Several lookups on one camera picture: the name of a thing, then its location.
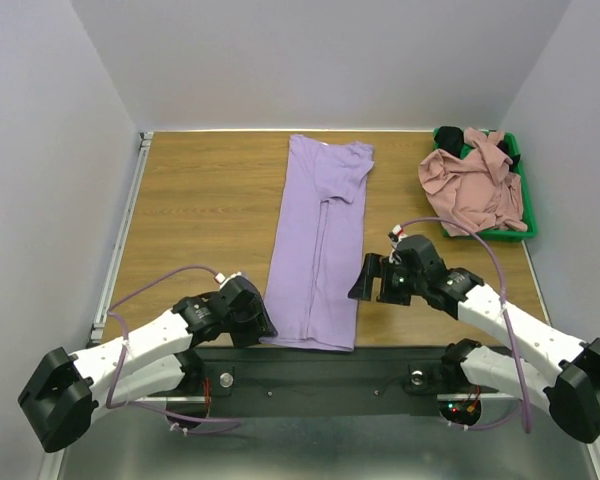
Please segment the purple t-shirt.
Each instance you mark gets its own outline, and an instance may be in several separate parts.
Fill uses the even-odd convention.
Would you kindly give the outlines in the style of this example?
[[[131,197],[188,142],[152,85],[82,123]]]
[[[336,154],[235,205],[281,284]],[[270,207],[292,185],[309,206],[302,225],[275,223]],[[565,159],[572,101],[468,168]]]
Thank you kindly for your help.
[[[289,155],[264,303],[276,332],[264,343],[351,351],[362,268],[369,144],[289,139]]]

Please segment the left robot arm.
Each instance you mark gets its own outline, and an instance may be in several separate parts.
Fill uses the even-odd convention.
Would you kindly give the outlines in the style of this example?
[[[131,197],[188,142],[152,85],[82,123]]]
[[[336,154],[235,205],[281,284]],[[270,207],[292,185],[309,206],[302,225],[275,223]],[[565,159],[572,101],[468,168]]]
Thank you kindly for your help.
[[[277,334],[260,292],[241,274],[215,291],[182,298],[109,342],[74,353],[62,347],[49,351],[18,404],[43,450],[63,450],[115,408],[163,391],[195,392],[204,367],[194,349],[223,333],[237,348]]]

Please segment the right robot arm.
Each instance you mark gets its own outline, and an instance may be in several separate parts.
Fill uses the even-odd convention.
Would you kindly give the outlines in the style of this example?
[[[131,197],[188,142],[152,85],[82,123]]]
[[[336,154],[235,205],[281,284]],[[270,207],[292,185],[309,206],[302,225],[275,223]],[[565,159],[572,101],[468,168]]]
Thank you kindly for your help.
[[[447,348],[443,384],[488,387],[547,413],[571,438],[591,444],[600,436],[600,338],[564,334],[508,301],[482,278],[449,268],[422,235],[393,235],[388,256],[366,254],[349,290],[354,300],[407,306],[420,297],[435,310],[473,326],[509,348],[507,355],[465,339]]]

